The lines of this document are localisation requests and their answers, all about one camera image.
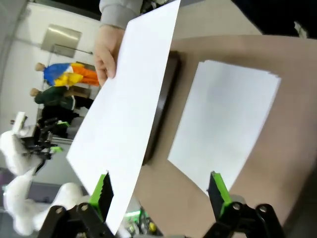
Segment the person in green shirt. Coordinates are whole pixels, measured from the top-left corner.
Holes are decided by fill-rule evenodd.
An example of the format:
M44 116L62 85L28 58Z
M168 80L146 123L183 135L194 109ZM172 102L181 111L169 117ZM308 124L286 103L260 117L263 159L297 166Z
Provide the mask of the person in green shirt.
M69 91L66 86L50 87L45 91L32 88L30 95L34 102L47 106L61 106L68 110L85 107L90 108L94 100L87 98L85 94Z

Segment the stack of paper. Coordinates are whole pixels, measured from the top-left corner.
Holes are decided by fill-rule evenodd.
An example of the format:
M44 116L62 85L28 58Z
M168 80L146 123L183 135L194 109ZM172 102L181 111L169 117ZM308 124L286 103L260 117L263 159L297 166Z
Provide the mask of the stack of paper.
M116 233L127 210L148 144L180 0L130 21L117 75L88 111L67 159L92 194L109 171L114 197L106 219Z
M211 171L230 189L270 111L280 78L267 71L201 62L168 160L206 192Z

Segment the beige floor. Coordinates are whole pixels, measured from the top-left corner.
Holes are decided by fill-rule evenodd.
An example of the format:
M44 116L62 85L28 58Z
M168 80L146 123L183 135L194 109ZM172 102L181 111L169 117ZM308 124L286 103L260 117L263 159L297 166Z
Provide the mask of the beige floor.
M174 39L260 34L231 0L205 0L180 8Z

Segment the desk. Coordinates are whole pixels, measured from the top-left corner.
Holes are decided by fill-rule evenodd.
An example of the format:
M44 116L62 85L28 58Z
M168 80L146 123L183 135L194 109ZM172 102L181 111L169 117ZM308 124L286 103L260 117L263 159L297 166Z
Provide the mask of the desk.
M165 235L200 238L214 222L209 198L168 160L198 62L218 60L269 70L282 78L263 130L230 193L251 207L271 204L284 223L317 155L317 41L224 36L174 41L183 69L153 160L135 188Z

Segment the green shirt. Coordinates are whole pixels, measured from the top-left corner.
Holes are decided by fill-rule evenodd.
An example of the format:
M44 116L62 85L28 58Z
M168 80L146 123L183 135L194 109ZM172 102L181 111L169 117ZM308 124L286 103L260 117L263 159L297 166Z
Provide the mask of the green shirt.
M37 104L44 104L44 106L61 106L63 108L73 110L74 98L72 96L65 97L67 87L50 87L49 89L39 92L34 101Z

